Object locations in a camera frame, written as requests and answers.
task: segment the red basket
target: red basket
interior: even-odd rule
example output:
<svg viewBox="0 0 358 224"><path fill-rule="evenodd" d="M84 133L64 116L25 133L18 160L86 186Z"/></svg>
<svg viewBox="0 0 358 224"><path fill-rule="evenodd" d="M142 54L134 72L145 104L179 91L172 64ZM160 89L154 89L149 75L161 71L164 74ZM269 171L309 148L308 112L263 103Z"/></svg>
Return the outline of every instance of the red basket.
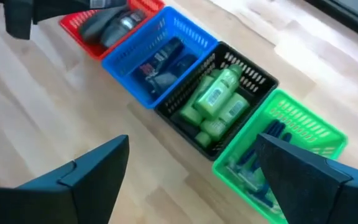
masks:
<svg viewBox="0 0 358 224"><path fill-rule="evenodd" d="M132 29L128 34L126 34L123 38L117 41L116 44L108 49L103 47L101 44L91 45L85 43L81 38L81 35L78 33L78 28L80 25L82 25L82 23L87 20L87 18L91 17L98 10L89 10L67 15L61 19L60 25L87 51L91 57L95 58L96 60L102 60L105 58L105 56L107 56L107 54L112 52L118 45L120 45L129 36L131 36L140 27L142 27L143 24L153 18L153 16L155 16L161 9L164 8L164 5L164 2L161 0L128 0L128 6L130 9L140 9L147 14L147 17L138 26Z"/></svg>

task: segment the blue item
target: blue item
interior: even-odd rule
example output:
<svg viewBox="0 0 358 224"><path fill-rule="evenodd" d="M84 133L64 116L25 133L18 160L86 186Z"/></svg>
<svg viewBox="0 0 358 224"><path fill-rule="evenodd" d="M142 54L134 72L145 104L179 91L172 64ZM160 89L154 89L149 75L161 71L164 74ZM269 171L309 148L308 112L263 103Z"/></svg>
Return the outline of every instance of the blue item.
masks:
<svg viewBox="0 0 358 224"><path fill-rule="evenodd" d="M135 79L135 69L174 37L178 37L185 48L168 66L168 70L187 54L197 56L198 60L178 77L170 88L155 99L146 87ZM143 106L151 109L155 108L198 64L203 62L217 45L218 41L211 34L174 8L166 7L113 50L102 61L102 65Z"/></svg>

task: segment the wooden floor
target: wooden floor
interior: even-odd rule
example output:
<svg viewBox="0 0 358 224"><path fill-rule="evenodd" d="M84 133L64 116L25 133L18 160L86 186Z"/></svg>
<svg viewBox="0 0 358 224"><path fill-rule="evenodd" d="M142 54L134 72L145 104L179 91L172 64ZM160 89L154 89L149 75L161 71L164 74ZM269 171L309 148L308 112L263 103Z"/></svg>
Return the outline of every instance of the wooden floor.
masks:
<svg viewBox="0 0 358 224"><path fill-rule="evenodd" d="M299 0L165 2L343 130L349 145L339 160L358 168L357 34ZM34 26L31 41L15 40L0 6L0 186L18 186L128 134L130 161L111 223L266 223L57 22Z"/></svg>

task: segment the blue basket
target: blue basket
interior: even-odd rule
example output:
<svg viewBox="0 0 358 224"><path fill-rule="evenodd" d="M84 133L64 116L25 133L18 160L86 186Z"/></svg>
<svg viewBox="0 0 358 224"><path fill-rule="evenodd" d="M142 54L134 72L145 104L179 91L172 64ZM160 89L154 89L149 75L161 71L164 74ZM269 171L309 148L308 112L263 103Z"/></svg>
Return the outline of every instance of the blue basket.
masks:
<svg viewBox="0 0 358 224"><path fill-rule="evenodd" d="M150 58L173 37L178 37L185 49L172 65L185 54L198 60L158 99L153 98L135 78L134 70ZM103 61L103 67L118 80L146 108L155 108L204 58L217 46L218 41L191 22L184 15L166 7L135 34L112 51Z"/></svg>

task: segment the black basket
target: black basket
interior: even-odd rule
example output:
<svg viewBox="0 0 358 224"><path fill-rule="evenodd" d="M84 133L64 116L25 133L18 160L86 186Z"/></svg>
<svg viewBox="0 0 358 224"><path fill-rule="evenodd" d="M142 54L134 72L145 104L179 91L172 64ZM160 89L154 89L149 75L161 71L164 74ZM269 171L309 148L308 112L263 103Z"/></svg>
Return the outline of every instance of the black basket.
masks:
<svg viewBox="0 0 358 224"><path fill-rule="evenodd" d="M212 69L227 68L234 63L243 67L243 73L240 77L240 87L236 92L242 95L249 102L250 106L230 127L219 142L212 142L207 148L203 148L195 141L195 136L200 130L194 126L186 124L177 112L189 100L191 94L193 94L205 75L210 74ZM197 150L199 150L200 153L206 156L209 160L214 161L219 157L227 145L229 145L234 136L236 136L277 85L278 80L276 78L226 43L220 42L210 55L190 72L190 74L156 107L155 111Z"/></svg>

